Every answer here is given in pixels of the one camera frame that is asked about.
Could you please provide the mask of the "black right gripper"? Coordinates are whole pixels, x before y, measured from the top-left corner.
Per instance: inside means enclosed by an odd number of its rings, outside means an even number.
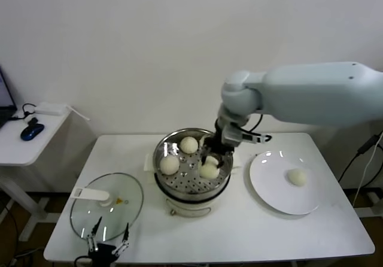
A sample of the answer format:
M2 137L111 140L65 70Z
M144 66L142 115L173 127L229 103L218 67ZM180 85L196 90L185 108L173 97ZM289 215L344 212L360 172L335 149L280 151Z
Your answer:
M209 153L219 154L217 168L224 166L228 154L234 153L234 148L222 143L222 131L216 129L213 135L204 139L204 147L201 149L201 164L205 164Z

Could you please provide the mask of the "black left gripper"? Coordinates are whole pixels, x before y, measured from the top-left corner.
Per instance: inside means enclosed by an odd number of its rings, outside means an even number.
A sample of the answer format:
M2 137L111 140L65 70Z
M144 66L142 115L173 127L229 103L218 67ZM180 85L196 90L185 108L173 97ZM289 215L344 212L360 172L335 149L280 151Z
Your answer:
M115 247L109 244L97 243L95 236L99 229L102 216L100 216L97 223L93 226L90 234L87 235L86 241L89 251L89 257L92 260L93 267L109 267L129 246L129 223L127 223L121 243Z

